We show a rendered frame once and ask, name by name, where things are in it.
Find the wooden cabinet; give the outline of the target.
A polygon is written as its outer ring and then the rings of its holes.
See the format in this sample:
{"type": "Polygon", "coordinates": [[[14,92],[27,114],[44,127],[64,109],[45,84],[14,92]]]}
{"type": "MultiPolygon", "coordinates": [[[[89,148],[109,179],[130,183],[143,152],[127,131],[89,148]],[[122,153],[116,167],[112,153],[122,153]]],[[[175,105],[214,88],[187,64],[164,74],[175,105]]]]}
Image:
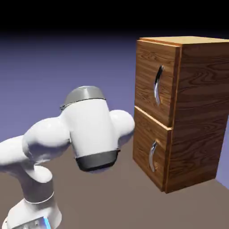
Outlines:
{"type": "Polygon", "coordinates": [[[139,40],[181,47],[164,192],[214,179],[229,115],[229,39],[139,40]]]}

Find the short wooden cabinet door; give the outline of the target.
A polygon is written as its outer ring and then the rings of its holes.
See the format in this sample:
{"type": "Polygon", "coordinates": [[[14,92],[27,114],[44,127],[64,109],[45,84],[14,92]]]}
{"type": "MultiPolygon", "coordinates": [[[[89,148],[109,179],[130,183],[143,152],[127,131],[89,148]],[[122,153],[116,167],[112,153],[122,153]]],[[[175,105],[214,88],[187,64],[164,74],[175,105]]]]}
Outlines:
{"type": "Polygon", "coordinates": [[[134,121],[133,159],[154,184],[161,191],[165,191],[172,128],[137,106],[134,108],[134,121]],[[157,147],[153,156],[155,172],[152,172],[148,156],[154,141],[157,142],[157,147]]]}

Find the tall wooden cabinet door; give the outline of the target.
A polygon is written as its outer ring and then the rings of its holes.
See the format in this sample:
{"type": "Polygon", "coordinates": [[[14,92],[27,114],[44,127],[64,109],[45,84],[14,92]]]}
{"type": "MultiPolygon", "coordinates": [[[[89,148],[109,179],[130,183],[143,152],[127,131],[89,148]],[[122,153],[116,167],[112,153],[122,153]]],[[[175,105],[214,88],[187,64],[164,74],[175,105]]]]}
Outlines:
{"type": "Polygon", "coordinates": [[[167,127],[173,126],[174,103],[181,47],[138,40],[136,45],[135,105],[167,127]],[[154,81],[159,67],[160,105],[154,97],[154,81]]]}

